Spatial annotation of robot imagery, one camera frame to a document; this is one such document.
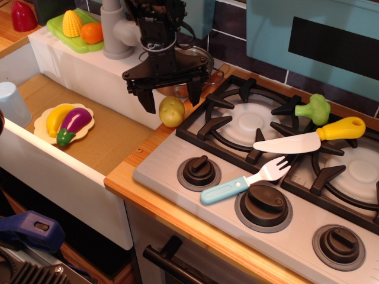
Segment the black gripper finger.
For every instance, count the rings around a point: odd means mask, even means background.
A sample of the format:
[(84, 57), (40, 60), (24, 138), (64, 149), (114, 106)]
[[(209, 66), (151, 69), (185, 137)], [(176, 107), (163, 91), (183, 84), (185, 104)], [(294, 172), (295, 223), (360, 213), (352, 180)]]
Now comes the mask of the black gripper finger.
[(150, 114), (156, 114), (155, 99), (151, 89), (137, 88), (136, 95), (146, 112)]
[(187, 91), (189, 101), (192, 103), (192, 106), (196, 106), (200, 101), (202, 93), (202, 83), (200, 81), (188, 82)]

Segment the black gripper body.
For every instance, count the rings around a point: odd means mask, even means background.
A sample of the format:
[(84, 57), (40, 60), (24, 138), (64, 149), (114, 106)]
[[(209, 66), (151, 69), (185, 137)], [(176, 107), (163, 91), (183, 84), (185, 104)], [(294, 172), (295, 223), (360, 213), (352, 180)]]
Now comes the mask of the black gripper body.
[(166, 54), (149, 54), (140, 64), (126, 70), (122, 78), (127, 90), (160, 89), (171, 86), (187, 86), (188, 82), (208, 80), (211, 72), (211, 56), (204, 49), (174, 49)]

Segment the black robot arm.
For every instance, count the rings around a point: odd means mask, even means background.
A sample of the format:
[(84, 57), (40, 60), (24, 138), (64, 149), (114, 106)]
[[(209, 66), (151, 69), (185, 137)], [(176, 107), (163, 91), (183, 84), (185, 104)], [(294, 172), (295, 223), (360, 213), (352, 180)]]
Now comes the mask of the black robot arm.
[(125, 71), (129, 93), (136, 96), (143, 108), (156, 112), (153, 90), (184, 84), (193, 105), (200, 101), (202, 85), (210, 76), (208, 59), (186, 54), (194, 43), (181, 45), (177, 33), (181, 28), (192, 32), (184, 22), (184, 1), (126, 1), (126, 5), (141, 32), (141, 44), (147, 58)]

